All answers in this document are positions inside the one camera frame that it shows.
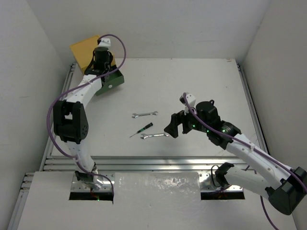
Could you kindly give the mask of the green black screwdriver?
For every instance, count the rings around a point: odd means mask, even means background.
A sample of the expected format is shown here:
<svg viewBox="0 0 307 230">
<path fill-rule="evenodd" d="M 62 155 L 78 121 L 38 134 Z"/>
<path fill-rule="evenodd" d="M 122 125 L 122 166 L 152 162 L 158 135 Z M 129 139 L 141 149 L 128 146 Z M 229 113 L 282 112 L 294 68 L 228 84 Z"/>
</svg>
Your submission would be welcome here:
<svg viewBox="0 0 307 230">
<path fill-rule="evenodd" d="M 135 135 L 137 135 L 137 134 L 139 134 L 139 133 L 141 133 L 141 132 L 143 132 L 143 131 L 145 131 L 145 130 L 147 130 L 147 129 L 149 129 L 149 128 L 152 127 L 152 126 L 153 126 L 153 123 L 152 123 L 152 122 L 149 123 L 149 124 L 147 124 L 145 127 L 141 128 L 141 129 L 138 130 L 136 133 L 132 134 L 132 135 L 130 136 L 130 138 L 133 137 L 133 136 L 135 136 Z"/>
</svg>

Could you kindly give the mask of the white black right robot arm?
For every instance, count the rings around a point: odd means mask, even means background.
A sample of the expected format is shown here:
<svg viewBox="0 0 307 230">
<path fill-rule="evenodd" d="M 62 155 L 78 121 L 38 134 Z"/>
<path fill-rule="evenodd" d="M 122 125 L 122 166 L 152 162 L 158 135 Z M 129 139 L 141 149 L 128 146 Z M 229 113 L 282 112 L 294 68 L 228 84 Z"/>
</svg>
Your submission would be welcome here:
<svg viewBox="0 0 307 230">
<path fill-rule="evenodd" d="M 215 179 L 222 187 L 241 186 L 261 197 L 280 213 L 291 215 L 307 194 L 307 172 L 287 166 L 252 143 L 239 128 L 218 115 L 214 100 L 196 103 L 191 94 L 183 94 L 180 102 L 185 109 L 172 114 L 164 131 L 178 137 L 178 126 L 183 134 L 192 130 L 205 133 L 211 143 L 234 154 L 249 165 L 254 172 L 242 170 L 225 162 L 215 171 Z"/>
</svg>

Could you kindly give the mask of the green drawer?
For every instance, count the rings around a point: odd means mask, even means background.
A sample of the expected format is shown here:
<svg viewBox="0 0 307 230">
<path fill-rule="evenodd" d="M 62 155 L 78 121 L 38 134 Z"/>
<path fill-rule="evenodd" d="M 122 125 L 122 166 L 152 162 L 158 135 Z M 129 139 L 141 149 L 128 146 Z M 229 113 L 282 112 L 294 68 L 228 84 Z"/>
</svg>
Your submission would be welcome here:
<svg viewBox="0 0 307 230">
<path fill-rule="evenodd" d="M 99 89 L 95 94 L 96 96 L 99 96 L 103 93 L 106 93 L 119 85 L 124 83 L 124 76 L 120 72 L 120 70 L 117 70 L 116 72 L 107 75 L 105 77 L 102 77 L 101 79 L 102 87 Z"/>
</svg>

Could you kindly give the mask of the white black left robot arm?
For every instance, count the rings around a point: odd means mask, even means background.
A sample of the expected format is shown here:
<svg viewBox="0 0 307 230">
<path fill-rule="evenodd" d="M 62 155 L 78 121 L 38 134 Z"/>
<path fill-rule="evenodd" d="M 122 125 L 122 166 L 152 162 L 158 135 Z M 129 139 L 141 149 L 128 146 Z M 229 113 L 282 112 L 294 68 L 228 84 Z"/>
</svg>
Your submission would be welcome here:
<svg viewBox="0 0 307 230">
<path fill-rule="evenodd" d="M 113 55 L 107 47 L 96 47 L 78 85 L 79 88 L 53 106 L 54 133 L 66 143 L 75 161 L 77 180 L 91 189 L 95 188 L 99 177 L 95 162 L 84 141 L 89 131 L 85 109 L 93 96 L 108 81 L 109 76 L 106 79 L 99 76 L 111 71 L 112 61 Z"/>
</svg>

